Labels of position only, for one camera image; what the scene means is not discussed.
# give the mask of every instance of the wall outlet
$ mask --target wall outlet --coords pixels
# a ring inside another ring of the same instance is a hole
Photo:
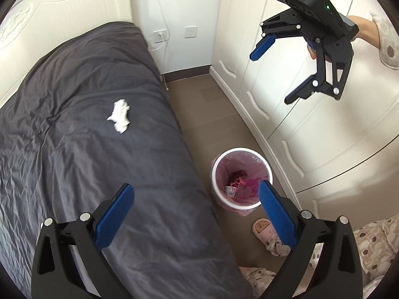
[[[185,27],[184,38],[197,37],[197,27]]]
[[[156,43],[162,43],[163,41],[168,40],[168,31],[167,30],[158,30],[154,31],[152,41]]]

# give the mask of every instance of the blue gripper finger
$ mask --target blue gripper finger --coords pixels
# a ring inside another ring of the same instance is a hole
[[[294,249],[297,245],[295,223],[272,188],[268,181],[262,181],[258,189],[259,199],[281,241]]]
[[[276,35],[268,35],[264,38],[262,38],[263,41],[259,45],[256,46],[254,51],[251,53],[249,56],[249,59],[251,61],[257,61],[258,59],[261,58],[261,56],[266,53],[266,51],[271,47],[271,45],[274,44],[276,41],[277,36]]]
[[[122,192],[112,202],[95,227],[94,243],[99,251],[111,245],[116,232],[122,225],[129,209],[134,203],[134,190],[131,185],[126,185]]]

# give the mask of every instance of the light switch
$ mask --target light switch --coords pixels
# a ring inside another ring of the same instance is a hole
[[[197,37],[197,27],[185,27],[184,38]]]

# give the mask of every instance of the wooden floor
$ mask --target wooden floor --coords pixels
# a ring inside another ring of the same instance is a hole
[[[210,75],[181,79],[168,83],[168,87],[170,103],[209,194],[211,161],[216,156],[236,147],[250,148],[264,156],[239,114]],[[278,192],[284,193],[275,177],[273,185]],[[252,223],[266,217],[263,208],[258,207],[250,215],[241,217],[225,211],[215,202],[214,207],[237,264],[277,272],[284,258],[271,255],[252,233]]]

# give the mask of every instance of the trash can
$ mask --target trash can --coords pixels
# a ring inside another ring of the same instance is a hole
[[[273,184],[269,163],[254,150],[233,148],[213,162],[211,181],[216,201],[224,209],[241,216],[250,214],[261,204],[260,182],[267,179]]]

